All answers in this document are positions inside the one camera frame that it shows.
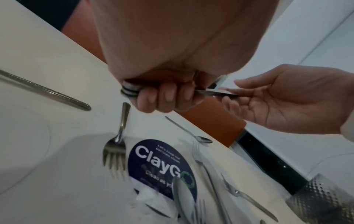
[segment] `table surface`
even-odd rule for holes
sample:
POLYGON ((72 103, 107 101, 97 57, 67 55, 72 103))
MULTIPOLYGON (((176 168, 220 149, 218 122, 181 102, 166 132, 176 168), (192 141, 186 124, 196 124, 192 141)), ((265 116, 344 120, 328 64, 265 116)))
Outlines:
MULTIPOLYGON (((106 64, 14 0, 0 2, 0 49, 2 70, 92 107, 89 112, 82 111, 0 79, 0 100, 39 115, 51 134, 45 159, 20 183, 0 195, 0 220, 7 221, 1 223, 20 222, 23 218, 27 223, 47 223, 49 220, 53 222, 54 216, 54 223, 82 223, 83 218, 88 223, 119 220, 117 208, 107 207, 109 201, 127 215, 127 220, 170 222, 136 206, 119 207, 115 200, 115 197, 121 199, 117 188, 122 186, 112 185, 109 181, 109 172, 101 164, 101 152, 105 143, 117 133, 122 102, 126 100, 120 96, 120 85, 106 64), (92 193, 97 192, 93 188, 105 191, 92 193), (134 211, 134 215, 129 216, 127 209, 134 211)), ((164 116, 159 112, 144 114, 132 108, 126 130, 127 137, 132 140, 128 141, 127 147, 132 147, 131 144, 139 139, 154 138, 170 144, 193 163, 192 138, 164 116)), ((168 116, 197 135, 213 139, 177 113, 168 116)), ((302 223, 286 206, 284 197, 288 193, 282 186, 213 141, 209 147, 203 148, 203 154, 226 173, 239 190, 267 207, 280 222, 302 223)), ((25 168, 19 165, 16 169, 25 168)), ((201 181, 201 174, 196 173, 201 181)), ((253 206, 247 206, 252 216, 273 223, 253 206)))

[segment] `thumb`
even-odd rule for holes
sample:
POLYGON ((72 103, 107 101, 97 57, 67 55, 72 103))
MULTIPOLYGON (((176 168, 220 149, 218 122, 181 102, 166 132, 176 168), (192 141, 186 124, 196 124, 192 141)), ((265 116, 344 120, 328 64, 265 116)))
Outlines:
POLYGON ((275 82, 277 77, 284 71, 284 66, 278 66, 263 74, 247 79, 235 80, 234 83, 244 89, 254 89, 262 86, 268 86, 275 82))
POLYGON ((206 72, 199 72, 194 79, 194 83, 197 87, 208 88, 215 80, 218 79, 218 75, 212 75, 206 72))

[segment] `sticker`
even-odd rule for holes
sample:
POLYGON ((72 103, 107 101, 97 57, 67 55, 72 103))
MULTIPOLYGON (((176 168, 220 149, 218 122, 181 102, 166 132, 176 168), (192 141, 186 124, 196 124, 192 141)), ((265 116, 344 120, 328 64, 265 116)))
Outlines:
POLYGON ((172 179, 180 177, 197 200, 194 174, 182 155, 167 143, 155 139, 142 140, 130 151, 129 176, 173 200, 172 179))

